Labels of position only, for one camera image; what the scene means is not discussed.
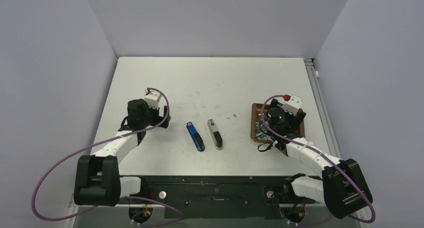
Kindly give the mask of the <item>brown wooden tray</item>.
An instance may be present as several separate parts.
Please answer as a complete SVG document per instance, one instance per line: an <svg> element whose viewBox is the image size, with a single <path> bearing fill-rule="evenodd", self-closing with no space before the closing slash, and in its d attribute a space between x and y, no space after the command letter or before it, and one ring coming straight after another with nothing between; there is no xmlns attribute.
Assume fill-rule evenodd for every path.
<svg viewBox="0 0 424 228"><path fill-rule="evenodd" d="M253 103L251 106L250 138L256 143L266 143L270 140L260 119L260 110L262 105L262 103ZM296 116L301 116L302 113L306 115L306 113L300 109ZM305 123L303 120L301 121L299 128L297 128L296 133L301 137L306 136Z"/></svg>

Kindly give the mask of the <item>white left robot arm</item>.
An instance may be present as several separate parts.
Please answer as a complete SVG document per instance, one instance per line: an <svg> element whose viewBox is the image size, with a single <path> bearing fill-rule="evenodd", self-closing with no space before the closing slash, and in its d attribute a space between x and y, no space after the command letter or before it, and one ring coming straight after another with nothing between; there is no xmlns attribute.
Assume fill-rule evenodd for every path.
<svg viewBox="0 0 424 228"><path fill-rule="evenodd" d="M123 197L135 202L148 199L149 189L139 177L121 176L120 162L138 147L148 129L168 128L171 120L169 106L160 116L158 101L131 100L127 116L122 120L112 140L92 155L83 155L77 161L73 200L77 205L115 206Z"/></svg>

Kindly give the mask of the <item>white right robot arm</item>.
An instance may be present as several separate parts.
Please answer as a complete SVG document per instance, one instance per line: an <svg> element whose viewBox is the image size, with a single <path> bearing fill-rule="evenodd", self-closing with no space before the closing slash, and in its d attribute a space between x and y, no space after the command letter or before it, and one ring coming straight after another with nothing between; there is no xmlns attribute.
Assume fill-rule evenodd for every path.
<svg viewBox="0 0 424 228"><path fill-rule="evenodd" d="M268 98L262 104L259 118L271 138L271 147L293 158L314 172L318 178L303 173L284 180L283 197L289 202L312 199L326 205L333 217L354 218L353 213L368 207L369 219L356 217L364 223L372 223L376 212L373 197L359 164L353 159L343 160L315 147L300 134L305 117L301 111L302 99L296 95L279 95Z"/></svg>

